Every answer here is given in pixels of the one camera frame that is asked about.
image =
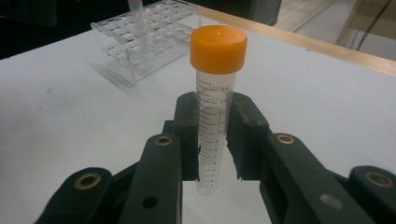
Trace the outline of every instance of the centrifuge tube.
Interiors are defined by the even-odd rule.
[[[236,72],[245,62],[247,37],[230,26],[204,26],[191,34],[191,65],[196,71],[199,108],[197,189],[216,191]]]

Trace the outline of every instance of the floor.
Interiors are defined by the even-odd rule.
[[[352,30],[354,35],[348,41],[339,41],[357,2],[358,0],[283,0],[275,27],[351,49],[357,49],[357,43],[361,42],[359,51],[396,61],[396,40],[393,38],[372,34],[364,37],[364,32]],[[396,21],[389,23],[392,26],[389,27],[390,30],[396,27]]]

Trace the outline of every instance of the white tabletop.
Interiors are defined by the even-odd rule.
[[[247,32],[235,91],[276,132],[305,142],[330,170],[358,165],[396,174],[396,77]],[[64,180],[86,167],[115,174],[139,160],[149,137],[195,90],[185,55],[135,86],[104,68],[93,32],[0,61],[1,223],[32,223]],[[183,222],[270,223],[259,182],[236,180],[224,150],[219,188],[184,183]]]

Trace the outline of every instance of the orange cap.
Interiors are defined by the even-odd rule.
[[[237,72],[244,66],[247,44],[245,33],[231,26],[200,27],[191,34],[191,65],[208,74]]]

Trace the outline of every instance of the test tube rack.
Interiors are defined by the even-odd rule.
[[[163,0],[144,7],[140,21],[132,12],[91,23],[106,68],[133,85],[148,74],[190,51],[193,28],[183,24],[200,8],[179,0]]]

